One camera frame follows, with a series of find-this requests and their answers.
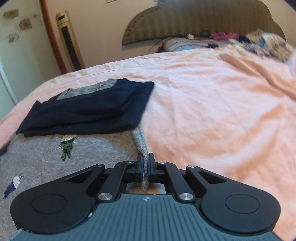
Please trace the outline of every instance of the pink cloth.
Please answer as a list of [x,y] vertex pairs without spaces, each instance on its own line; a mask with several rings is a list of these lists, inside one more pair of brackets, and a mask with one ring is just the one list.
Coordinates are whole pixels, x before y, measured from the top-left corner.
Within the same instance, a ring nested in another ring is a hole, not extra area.
[[36,100],[125,77],[155,82],[142,125],[157,161],[197,165],[271,193],[281,205],[275,233],[296,237],[296,78],[242,49],[159,53],[54,78],[0,122],[0,145]]
[[228,39],[239,40],[239,35],[237,33],[231,32],[214,32],[211,33],[210,37],[217,40],[227,41]]

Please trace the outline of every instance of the headboard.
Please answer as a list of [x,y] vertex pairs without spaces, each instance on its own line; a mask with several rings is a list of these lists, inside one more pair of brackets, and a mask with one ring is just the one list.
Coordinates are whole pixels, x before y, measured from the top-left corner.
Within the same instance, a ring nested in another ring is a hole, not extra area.
[[245,35],[256,29],[285,35],[268,7],[258,0],[159,0],[136,15],[127,26],[122,45],[178,35],[230,31]]

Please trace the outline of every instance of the beige cloth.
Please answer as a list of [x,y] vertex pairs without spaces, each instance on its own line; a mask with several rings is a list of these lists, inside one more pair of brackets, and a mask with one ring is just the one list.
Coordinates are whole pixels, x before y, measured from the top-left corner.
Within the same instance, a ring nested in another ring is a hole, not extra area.
[[296,237],[296,78],[242,49],[196,49],[108,63],[49,80],[0,122],[0,145],[36,100],[108,78],[153,81],[142,118],[148,151],[179,168],[198,165],[263,189],[281,205],[274,229]]

